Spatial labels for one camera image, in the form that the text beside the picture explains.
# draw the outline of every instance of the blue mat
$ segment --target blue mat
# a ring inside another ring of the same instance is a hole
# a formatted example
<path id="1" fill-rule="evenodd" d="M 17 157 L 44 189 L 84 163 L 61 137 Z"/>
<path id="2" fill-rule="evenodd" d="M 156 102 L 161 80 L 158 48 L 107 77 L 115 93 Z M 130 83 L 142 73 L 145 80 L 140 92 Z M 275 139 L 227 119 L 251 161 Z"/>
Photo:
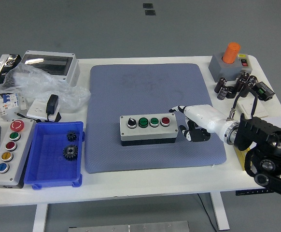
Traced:
<path id="1" fill-rule="evenodd" d="M 91 69 L 85 168 L 89 173 L 196 167 L 226 161 L 223 142 L 188 142 L 179 132 L 173 144 L 121 146 L 121 115 L 168 113 L 177 105 L 210 104 L 196 64 L 98 65 Z M 178 126 L 185 125 L 177 112 Z"/>

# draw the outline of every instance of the dark red button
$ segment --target dark red button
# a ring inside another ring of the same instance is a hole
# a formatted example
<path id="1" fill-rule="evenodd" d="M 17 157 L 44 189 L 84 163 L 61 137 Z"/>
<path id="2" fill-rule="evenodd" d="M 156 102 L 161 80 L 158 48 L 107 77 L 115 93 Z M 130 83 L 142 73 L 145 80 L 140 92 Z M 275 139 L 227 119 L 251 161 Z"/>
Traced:
<path id="1" fill-rule="evenodd" d="M 16 120 L 11 123 L 10 128 L 12 131 L 21 131 L 25 126 L 25 123 L 22 120 Z"/>
<path id="2" fill-rule="evenodd" d="M 170 122 L 170 120 L 169 120 L 168 117 L 164 117 L 164 118 L 161 119 L 161 125 L 163 127 L 168 127 L 169 126 L 169 122 Z"/>
<path id="3" fill-rule="evenodd" d="M 5 148 L 6 148 L 6 150 L 8 150 L 8 151 L 14 151 L 14 150 L 17 148 L 17 144 L 14 143 L 14 142 L 8 142 L 8 143 L 5 145 Z"/>

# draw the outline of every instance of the push button box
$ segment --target push button box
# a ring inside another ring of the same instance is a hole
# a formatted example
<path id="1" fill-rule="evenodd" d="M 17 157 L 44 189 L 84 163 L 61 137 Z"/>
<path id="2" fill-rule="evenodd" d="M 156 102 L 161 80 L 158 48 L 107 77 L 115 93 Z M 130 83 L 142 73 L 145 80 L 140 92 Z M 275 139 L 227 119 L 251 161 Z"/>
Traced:
<path id="1" fill-rule="evenodd" d="M 174 143 L 177 135 L 173 113 L 120 116 L 122 146 Z"/>
<path id="2" fill-rule="evenodd" d="M 0 188 L 22 188 L 25 163 L 36 122 L 22 119 L 12 122 L 0 145 Z"/>

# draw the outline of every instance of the green push button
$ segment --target green push button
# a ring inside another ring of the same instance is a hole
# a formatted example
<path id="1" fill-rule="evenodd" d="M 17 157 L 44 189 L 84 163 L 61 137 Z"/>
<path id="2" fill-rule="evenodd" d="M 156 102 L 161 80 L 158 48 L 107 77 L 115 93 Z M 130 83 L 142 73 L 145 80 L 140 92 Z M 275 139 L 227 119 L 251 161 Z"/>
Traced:
<path id="1" fill-rule="evenodd" d="M 159 126 L 159 119 L 157 119 L 156 117 L 151 118 L 150 119 L 150 126 L 152 126 L 152 127 Z"/>
<path id="2" fill-rule="evenodd" d="M 18 132 L 13 132 L 10 134 L 10 140 L 12 141 L 17 141 L 20 139 L 20 133 Z"/>
<path id="3" fill-rule="evenodd" d="M 142 118 L 140 118 L 139 119 L 139 126 L 141 127 L 141 128 L 146 128 L 146 127 L 148 127 L 148 119 L 146 119 L 145 117 L 142 117 Z"/>

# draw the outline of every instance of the gear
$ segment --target gear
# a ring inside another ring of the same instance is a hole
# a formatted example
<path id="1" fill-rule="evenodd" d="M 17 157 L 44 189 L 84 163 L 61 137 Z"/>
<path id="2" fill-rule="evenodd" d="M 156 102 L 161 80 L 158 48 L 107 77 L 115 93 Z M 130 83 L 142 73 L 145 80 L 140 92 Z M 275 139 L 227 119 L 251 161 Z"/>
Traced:
<path id="1" fill-rule="evenodd" d="M 76 133 L 73 131 L 69 131 L 67 134 L 67 138 L 70 142 L 73 142 L 76 140 Z"/>
<path id="2" fill-rule="evenodd" d="M 78 146 L 76 145 L 68 145 L 63 150 L 64 158 L 67 160 L 75 160 L 77 159 Z"/>

